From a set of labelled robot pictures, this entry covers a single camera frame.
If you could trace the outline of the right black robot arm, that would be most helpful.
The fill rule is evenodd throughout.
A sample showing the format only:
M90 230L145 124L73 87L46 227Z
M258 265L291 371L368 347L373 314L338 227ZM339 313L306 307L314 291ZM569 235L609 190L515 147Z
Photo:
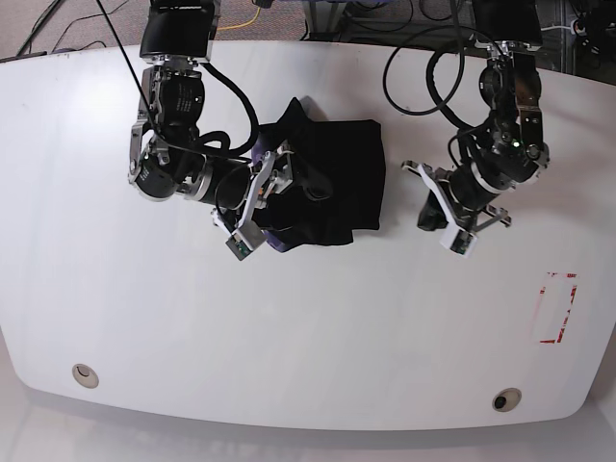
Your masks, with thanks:
M264 242L283 249L334 244L332 183L307 150L312 121L293 99L278 121L260 124L247 95L211 63L219 9L218 1L151 2L129 181L151 200L179 194L212 206L214 225L243 253ZM224 131L197 126L206 100L203 73L245 110L249 133L238 146Z

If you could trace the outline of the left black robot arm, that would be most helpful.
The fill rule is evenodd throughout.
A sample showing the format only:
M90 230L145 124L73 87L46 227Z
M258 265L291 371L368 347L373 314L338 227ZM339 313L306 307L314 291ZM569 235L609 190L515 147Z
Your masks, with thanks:
M437 49L426 67L426 85L435 107L457 129L452 141L459 154L452 170L433 173L438 188L420 211L418 226L423 231L454 224L471 234L495 222L509 226L511 217L493 201L534 181L550 162L533 55L543 44L535 2L475 1L473 12L475 37L489 53L478 82L489 114L473 126L447 105L437 91L434 71L445 53L463 43L457 38Z

